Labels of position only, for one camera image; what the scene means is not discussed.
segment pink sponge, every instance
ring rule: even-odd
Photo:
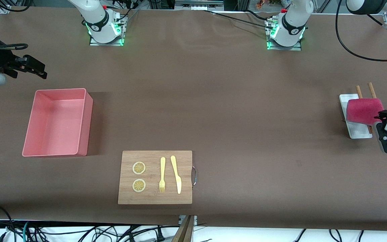
[[[382,110],[384,110],[383,105],[378,98],[351,99],[347,103],[346,120],[373,125],[375,122],[380,122],[380,119],[374,117]]]

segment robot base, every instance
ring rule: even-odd
[[[128,18],[124,18],[123,20],[120,21],[120,23],[121,23],[121,26],[120,26],[121,34],[119,36],[117,36],[112,42],[109,42],[109,43],[98,43],[91,36],[90,40],[89,40],[89,45],[90,46],[123,46],[124,43],[125,43],[125,33],[126,33],[126,24],[127,24],[127,22],[128,22]]]
[[[275,26],[275,23],[273,21],[269,22],[267,20],[264,21],[265,26]],[[276,50],[301,50],[301,41],[299,40],[294,46],[291,47],[285,47],[279,45],[273,38],[270,37],[271,35],[271,29],[265,29],[265,34],[267,36],[267,49],[276,49]]]

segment pink plastic bin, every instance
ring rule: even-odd
[[[26,131],[25,157],[85,156],[93,100],[84,88],[37,90]]]

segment knife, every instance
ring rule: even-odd
[[[177,173],[177,161],[175,160],[175,156],[171,156],[171,164],[172,168],[174,169],[174,175],[175,175],[175,182],[177,183],[177,193],[181,193],[181,178],[178,176]]]

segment wooden chopstick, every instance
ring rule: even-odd
[[[376,92],[374,91],[374,87],[373,87],[373,84],[372,83],[368,83],[368,88],[370,89],[370,92],[371,92],[371,96],[373,97],[373,98],[377,98],[377,96],[376,96]]]
[[[358,93],[358,97],[362,98],[361,87],[359,85],[356,86],[356,92]],[[369,125],[367,125],[367,127],[368,127],[368,132],[373,133],[373,127],[371,127]]]

